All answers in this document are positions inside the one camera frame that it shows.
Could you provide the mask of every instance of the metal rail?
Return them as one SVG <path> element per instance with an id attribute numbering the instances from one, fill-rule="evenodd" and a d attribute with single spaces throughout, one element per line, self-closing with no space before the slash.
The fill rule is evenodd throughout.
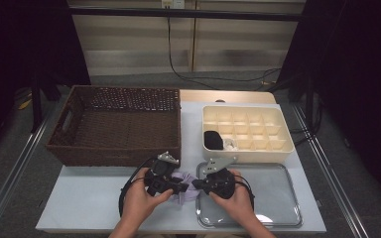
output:
<path id="1" fill-rule="evenodd" d="M 42 138 L 43 133 L 45 132 L 46 126 L 49 122 L 49 119 L 55 112 L 56 104 L 52 103 L 52 106 L 49 110 L 47 110 L 47 115 L 43 123 L 36 130 L 35 133 L 32 133 L 21 152 L 20 156 L 17 159 L 11 173 L 9 173 L 7 179 L 0 189 L 0 218 L 4 213 L 5 207 L 7 206 L 11 195 L 13 194 L 15 188 L 17 187 L 17 183 L 20 180 L 21 175 L 23 174 L 24 169 L 26 168 L 32 154 L 34 153 L 37 145 L 39 144 L 40 139 Z"/>
<path id="2" fill-rule="evenodd" d="M 318 141 L 318 138 L 315 135 L 312 135 L 308 130 L 305 113 L 298 105 L 294 106 L 294 110 L 302 128 L 305 130 L 305 136 L 309 138 L 308 141 L 311 145 L 312 151 L 317 158 L 317 162 L 320 165 L 320 168 L 333 192 L 333 195 L 336 198 L 339 207 L 341 208 L 341 211 L 349 227 L 351 228 L 354 237 L 368 238 L 369 236 L 367 235 L 366 229 L 361 222 L 360 216 L 358 215 L 347 194 L 345 193 L 344 188 L 342 187 L 335 171 L 332 168 L 332 164 L 327 159 L 327 156 Z"/>
<path id="3" fill-rule="evenodd" d="M 59 13 L 70 15 L 95 15 L 95 16 L 129 16 L 129 17 L 171 17 L 171 18 L 203 18 L 203 19 L 232 19 L 232 20 L 257 20 L 302 22 L 329 20 L 328 16 L 305 16 L 302 14 L 288 13 L 262 13 L 262 12 L 231 12 L 214 10 L 193 9 L 159 9 L 159 8 L 107 8 L 89 6 L 61 7 L 29 7 L 14 6 L 7 10 L 16 10 L 18 13 Z"/>

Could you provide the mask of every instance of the basket handle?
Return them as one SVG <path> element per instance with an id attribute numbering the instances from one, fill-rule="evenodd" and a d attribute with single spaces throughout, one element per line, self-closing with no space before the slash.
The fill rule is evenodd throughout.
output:
<path id="1" fill-rule="evenodd" d="M 67 128 L 69 128 L 70 122 L 72 121 L 73 112 L 70 109 L 70 107 L 67 107 L 65 111 L 63 112 L 63 115 L 60 120 L 60 125 L 62 132 L 66 132 Z"/>

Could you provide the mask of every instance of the purple object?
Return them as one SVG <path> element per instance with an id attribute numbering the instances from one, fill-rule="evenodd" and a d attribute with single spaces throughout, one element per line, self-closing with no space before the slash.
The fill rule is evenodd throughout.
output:
<path id="1" fill-rule="evenodd" d="M 169 201 L 172 201 L 176 204 L 183 205 L 186 201 L 193 201 L 196 200 L 197 196 L 199 195 L 199 190 L 194 188 L 192 185 L 192 181 L 196 179 L 196 177 L 192 176 L 188 172 L 173 172 L 172 177 L 183 179 L 183 183 L 187 183 L 190 186 L 188 187 L 188 190 L 186 192 L 179 192 L 179 194 L 173 194 Z"/>

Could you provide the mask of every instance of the white wall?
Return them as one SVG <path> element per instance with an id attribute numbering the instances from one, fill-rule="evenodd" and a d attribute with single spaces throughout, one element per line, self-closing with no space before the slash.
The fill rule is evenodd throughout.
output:
<path id="1" fill-rule="evenodd" d="M 160 8 L 161 0 L 70 0 L 70 5 Z M 303 0 L 186 0 L 187 9 L 301 13 Z M 172 71 L 166 18 L 73 16 L 90 75 Z M 171 19 L 177 71 L 280 67 L 297 23 Z"/>

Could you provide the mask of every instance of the white ice cube tray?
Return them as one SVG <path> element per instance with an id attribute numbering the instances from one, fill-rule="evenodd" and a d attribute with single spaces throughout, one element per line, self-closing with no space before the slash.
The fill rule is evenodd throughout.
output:
<path id="1" fill-rule="evenodd" d="M 205 106 L 202 137 L 216 131 L 222 140 L 232 141 L 235 150 L 209 150 L 206 160 L 237 157 L 237 163 L 282 163 L 295 149 L 280 109 L 270 107 Z"/>

